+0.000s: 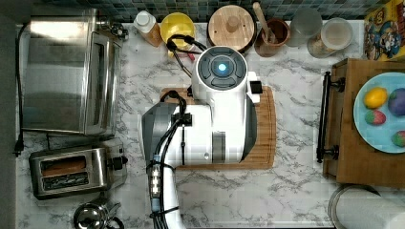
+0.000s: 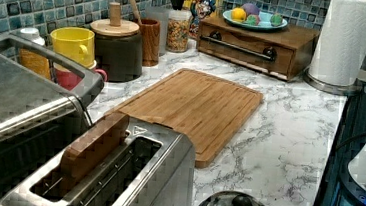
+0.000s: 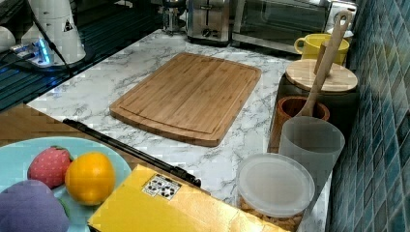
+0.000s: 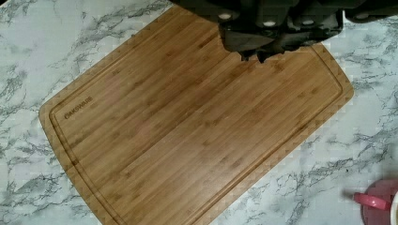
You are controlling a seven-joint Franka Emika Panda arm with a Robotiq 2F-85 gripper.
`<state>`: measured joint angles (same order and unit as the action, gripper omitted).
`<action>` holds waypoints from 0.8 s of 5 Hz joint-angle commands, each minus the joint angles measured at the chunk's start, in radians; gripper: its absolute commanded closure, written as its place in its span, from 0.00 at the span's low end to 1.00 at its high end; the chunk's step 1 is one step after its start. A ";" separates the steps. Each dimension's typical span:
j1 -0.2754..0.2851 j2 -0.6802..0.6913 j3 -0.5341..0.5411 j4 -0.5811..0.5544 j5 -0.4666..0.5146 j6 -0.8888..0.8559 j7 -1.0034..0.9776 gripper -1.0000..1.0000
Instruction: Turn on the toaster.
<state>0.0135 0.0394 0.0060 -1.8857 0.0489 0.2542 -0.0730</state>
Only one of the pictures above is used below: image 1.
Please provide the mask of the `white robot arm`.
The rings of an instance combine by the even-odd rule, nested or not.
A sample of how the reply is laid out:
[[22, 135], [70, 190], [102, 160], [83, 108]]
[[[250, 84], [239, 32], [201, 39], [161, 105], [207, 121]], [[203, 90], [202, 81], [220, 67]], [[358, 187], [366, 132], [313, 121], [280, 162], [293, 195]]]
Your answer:
[[171, 90], [139, 124], [154, 229], [185, 229], [175, 170], [179, 166], [243, 161], [255, 145], [260, 101], [248, 85], [254, 73], [232, 48], [202, 52], [191, 76], [194, 103]]

